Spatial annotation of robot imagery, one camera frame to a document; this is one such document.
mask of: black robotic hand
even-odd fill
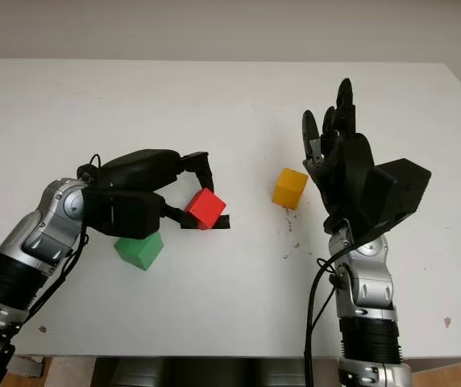
[[[302,119],[303,164],[329,213],[325,232],[348,223],[356,242],[377,238],[417,210],[431,172],[399,159],[374,165],[367,138],[356,132],[351,81],[338,89],[336,108],[324,117],[322,135],[313,114]]]
[[[207,156],[207,152],[181,157],[169,149],[144,149],[98,167],[82,165],[77,178],[88,184],[82,190],[84,224],[106,235],[133,239],[158,231],[161,217],[175,220],[182,228],[198,228],[193,216],[169,206],[153,191],[173,183],[184,171],[195,173],[201,187],[213,191]],[[213,228],[229,227],[229,216],[222,215]]]

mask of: red cube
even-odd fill
[[[185,211],[200,222],[202,230],[212,228],[225,209],[226,204],[210,189],[199,191],[186,207]]]

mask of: wooden block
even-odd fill
[[[210,189],[204,188],[194,196],[186,207],[185,212],[197,218],[200,222],[200,228],[205,230],[213,228],[225,207],[226,204],[222,199],[211,192]]]
[[[277,179],[276,188],[273,191],[272,201],[279,206],[295,210],[301,200],[308,175],[284,168]]]
[[[120,238],[114,248],[122,260],[142,270],[148,270],[163,246],[163,241],[157,231],[145,239]]]

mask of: green cube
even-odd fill
[[[114,248],[123,260],[142,270],[148,270],[163,246],[158,231],[145,239],[120,238],[114,244]]]

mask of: white wall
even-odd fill
[[[1,0],[0,57],[424,61],[461,81],[461,1]]]

